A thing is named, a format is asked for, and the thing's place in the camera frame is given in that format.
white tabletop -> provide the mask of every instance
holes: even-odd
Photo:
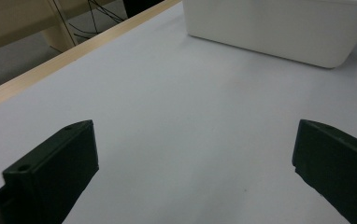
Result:
[[[357,137],[357,46],[327,70],[188,36],[182,4],[0,104],[1,172],[92,119],[64,223],[345,224],[292,166],[299,119]]]

table surface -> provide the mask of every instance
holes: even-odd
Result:
[[[188,36],[182,4],[0,104],[1,172],[92,119],[100,171],[64,223],[348,223],[294,172],[299,119],[357,137],[336,69]]]

wooden table edge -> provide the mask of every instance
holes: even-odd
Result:
[[[164,0],[162,3],[143,11],[133,18],[106,30],[102,34],[95,36],[94,38],[4,83],[0,86],[0,104],[85,54],[105,45],[107,42],[114,40],[121,35],[124,35],[126,32],[136,28],[143,22],[152,19],[178,2],[180,2],[180,0]]]

white plastic bin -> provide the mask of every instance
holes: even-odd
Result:
[[[190,35],[337,67],[357,43],[357,0],[182,0]]]

gray floor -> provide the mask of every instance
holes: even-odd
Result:
[[[122,0],[114,1],[105,6],[106,9],[114,12],[123,19],[126,19],[126,12]],[[94,20],[99,32],[116,25],[117,23],[110,17],[93,11]],[[69,20],[69,23],[82,31],[95,32],[93,19],[90,12],[84,13]],[[74,28],[73,33],[85,37],[94,35],[84,34]],[[79,43],[86,41],[86,38],[78,37]],[[30,35],[24,39],[0,48],[0,85],[24,72],[46,62],[59,55],[60,52],[47,45],[41,34]]]

